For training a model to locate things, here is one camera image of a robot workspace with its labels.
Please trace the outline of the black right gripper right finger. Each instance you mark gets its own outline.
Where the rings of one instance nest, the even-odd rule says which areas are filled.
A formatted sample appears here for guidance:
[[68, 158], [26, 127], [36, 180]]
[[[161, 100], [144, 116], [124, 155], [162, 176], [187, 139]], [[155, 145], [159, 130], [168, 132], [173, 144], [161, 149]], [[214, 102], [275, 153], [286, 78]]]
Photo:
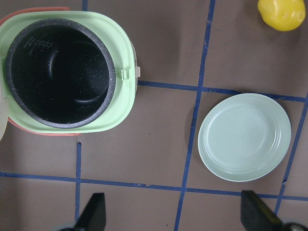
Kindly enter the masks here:
[[254, 191], [241, 192], [241, 223], [246, 231], [283, 231], [283, 222]]

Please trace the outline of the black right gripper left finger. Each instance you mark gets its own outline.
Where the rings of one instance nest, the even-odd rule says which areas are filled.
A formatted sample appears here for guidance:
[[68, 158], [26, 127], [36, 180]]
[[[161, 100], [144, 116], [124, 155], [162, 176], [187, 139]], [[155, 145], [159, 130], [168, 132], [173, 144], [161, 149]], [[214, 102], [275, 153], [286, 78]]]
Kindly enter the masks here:
[[103, 231], [106, 226], [104, 193], [94, 193], [89, 199], [73, 231]]

